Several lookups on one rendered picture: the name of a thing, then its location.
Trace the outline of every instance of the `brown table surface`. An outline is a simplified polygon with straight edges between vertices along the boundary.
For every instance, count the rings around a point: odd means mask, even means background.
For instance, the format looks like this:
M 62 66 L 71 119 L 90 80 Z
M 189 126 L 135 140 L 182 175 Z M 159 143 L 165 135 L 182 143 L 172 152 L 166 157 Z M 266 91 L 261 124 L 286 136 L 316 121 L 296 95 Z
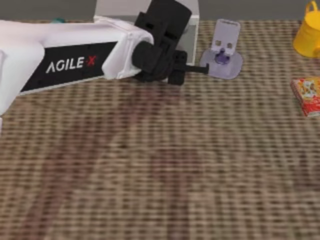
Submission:
M 20 96 L 3 116 L 0 240 L 319 240 L 320 75 L 297 21 L 242 21 L 241 74 L 183 87 L 99 79 Z M 202 21 L 198 53 L 210 46 Z

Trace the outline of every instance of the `white container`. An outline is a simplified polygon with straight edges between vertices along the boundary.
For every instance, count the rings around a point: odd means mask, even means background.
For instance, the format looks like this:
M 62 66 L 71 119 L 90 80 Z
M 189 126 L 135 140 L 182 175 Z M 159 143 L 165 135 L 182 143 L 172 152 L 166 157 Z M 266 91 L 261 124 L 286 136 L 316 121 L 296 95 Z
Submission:
M 177 46 L 178 50 L 186 51 L 187 63 L 195 64 L 196 48 L 199 29 L 199 2 L 198 0 L 177 0 L 192 12 L 191 19 Z M 124 21 L 135 22 L 140 12 L 145 13 L 151 0 L 97 0 L 95 17 L 109 17 Z

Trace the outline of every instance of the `purple phone stand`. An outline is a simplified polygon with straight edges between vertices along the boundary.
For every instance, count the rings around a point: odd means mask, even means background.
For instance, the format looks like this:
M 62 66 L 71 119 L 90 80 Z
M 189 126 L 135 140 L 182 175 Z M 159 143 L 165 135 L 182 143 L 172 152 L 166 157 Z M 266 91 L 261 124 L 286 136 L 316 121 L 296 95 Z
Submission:
M 242 56 L 236 52 L 240 23 L 218 19 L 211 48 L 204 51 L 200 66 L 209 64 L 209 75 L 220 79 L 234 79 L 241 72 Z

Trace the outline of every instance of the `brown placemat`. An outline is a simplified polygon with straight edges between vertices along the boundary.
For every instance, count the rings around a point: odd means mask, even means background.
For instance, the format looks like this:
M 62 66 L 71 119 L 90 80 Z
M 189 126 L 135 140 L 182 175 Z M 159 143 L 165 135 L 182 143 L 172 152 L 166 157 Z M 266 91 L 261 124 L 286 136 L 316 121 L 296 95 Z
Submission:
M 234 80 L 104 79 L 20 96 L 0 138 L 0 240 L 319 240 L 320 118 L 296 21 L 242 21 Z M 202 21 L 198 54 L 214 22 Z

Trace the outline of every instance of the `yellow mug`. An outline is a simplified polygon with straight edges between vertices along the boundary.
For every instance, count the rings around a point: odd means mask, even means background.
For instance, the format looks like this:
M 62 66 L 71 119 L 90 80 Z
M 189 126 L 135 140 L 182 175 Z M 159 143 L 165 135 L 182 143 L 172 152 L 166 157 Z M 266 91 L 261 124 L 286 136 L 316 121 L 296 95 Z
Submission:
M 320 11 L 314 0 L 306 5 L 304 20 L 295 36 L 293 47 L 302 56 L 320 58 Z

